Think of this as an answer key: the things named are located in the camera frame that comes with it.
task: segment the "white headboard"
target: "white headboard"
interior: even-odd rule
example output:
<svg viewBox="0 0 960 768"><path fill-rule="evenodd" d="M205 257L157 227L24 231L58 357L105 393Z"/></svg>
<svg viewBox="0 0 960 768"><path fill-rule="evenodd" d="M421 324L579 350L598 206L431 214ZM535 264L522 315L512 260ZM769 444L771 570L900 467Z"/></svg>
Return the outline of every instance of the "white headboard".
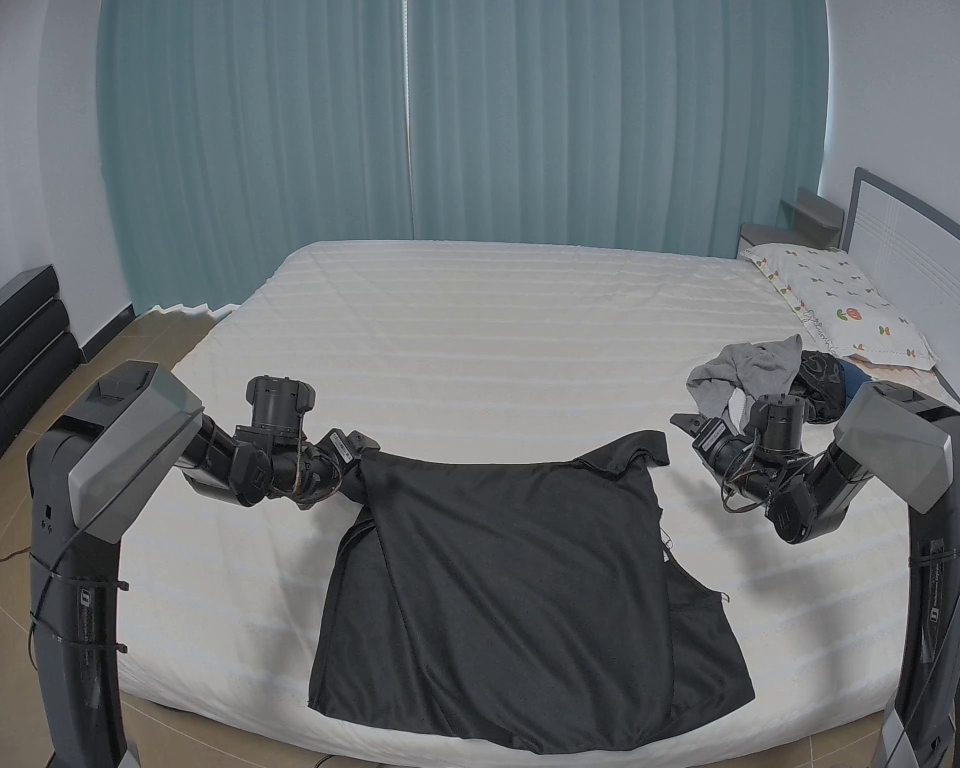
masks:
<svg viewBox="0 0 960 768"><path fill-rule="evenodd" d="M941 378L960 391L960 225L857 168L841 248L920 329Z"/></svg>

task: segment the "patterned pillowcase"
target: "patterned pillowcase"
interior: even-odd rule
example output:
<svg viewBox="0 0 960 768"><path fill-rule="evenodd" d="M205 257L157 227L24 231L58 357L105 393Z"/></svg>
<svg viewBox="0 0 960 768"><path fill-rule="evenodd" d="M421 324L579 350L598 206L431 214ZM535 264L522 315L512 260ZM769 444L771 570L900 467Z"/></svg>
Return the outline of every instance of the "patterned pillowcase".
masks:
<svg viewBox="0 0 960 768"><path fill-rule="evenodd" d="M831 354L929 371L923 334L881 296L842 251L771 243L744 252Z"/></svg>

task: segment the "bed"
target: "bed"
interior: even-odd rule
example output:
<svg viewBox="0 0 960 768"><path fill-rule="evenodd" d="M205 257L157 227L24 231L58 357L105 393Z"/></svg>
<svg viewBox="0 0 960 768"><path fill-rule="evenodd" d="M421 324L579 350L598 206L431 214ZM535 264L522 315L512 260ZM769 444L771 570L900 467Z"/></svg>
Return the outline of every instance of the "bed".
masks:
<svg viewBox="0 0 960 768"><path fill-rule="evenodd" d="M926 253L921 245L934 242L941 223L920 211L928 229L908 231L920 245L903 258L898 217L877 215L890 200L917 212L858 173L845 240L869 260L875 238L887 248L887 273L903 282L897 270L933 271L916 252ZM952 237L936 259L955 280L960 231ZM881 272L871 276L884 291ZM930 335L944 312L956 317L958 297L948 293L939 314L911 317ZM874 482L837 532L788 546L761 514L723 512L689 438L668 423L692 408L690 369L720 347L797 332L816 347L743 261L545 245L318 243L290 255L175 369L226 429L249 422L248 379L286 375L317 390L309 437L359 429L387 451L432 461L565 460L626 432L664 431L671 465L652 470L664 534L694 577L730 596L727 616L756 688L737 712L634 752L571 756L324 718L306 706L307 683L326 583L356 505L338 494L309 512L282 500L241 509L194 494L176 472L124 538L121 576L131 591L120 596L118 637L130 647L119 660L122 687L319 752L424 768L682 768L881 709L896 686L905 627L902 504ZM934 349L955 372L960 361L943 343ZM804 447L815 452L830 439L830 427L808 426Z"/></svg>

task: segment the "curtain fold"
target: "curtain fold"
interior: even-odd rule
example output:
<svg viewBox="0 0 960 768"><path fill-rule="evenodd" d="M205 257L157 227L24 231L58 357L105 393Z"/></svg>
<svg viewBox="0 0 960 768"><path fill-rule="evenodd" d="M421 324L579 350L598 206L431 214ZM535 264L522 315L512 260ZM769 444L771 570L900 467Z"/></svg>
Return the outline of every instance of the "curtain fold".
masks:
<svg viewBox="0 0 960 768"><path fill-rule="evenodd" d="M733 256L816 189L823 0L409 0L414 233Z"/></svg>
<svg viewBox="0 0 960 768"><path fill-rule="evenodd" d="M412 236L401 14L104 0L103 172L137 311L240 302L316 240Z"/></svg>

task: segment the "wall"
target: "wall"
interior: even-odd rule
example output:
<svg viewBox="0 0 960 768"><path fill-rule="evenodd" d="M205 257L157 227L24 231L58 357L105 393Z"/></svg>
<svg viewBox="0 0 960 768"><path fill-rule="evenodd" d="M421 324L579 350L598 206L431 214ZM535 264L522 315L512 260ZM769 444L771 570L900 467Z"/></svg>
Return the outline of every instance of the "wall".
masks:
<svg viewBox="0 0 960 768"><path fill-rule="evenodd" d="M960 221L960 0L828 0L820 194L863 166Z"/></svg>
<svg viewBox="0 0 960 768"><path fill-rule="evenodd" d="M100 172L100 0L0 2L0 283L53 264L82 346L130 303Z"/></svg>

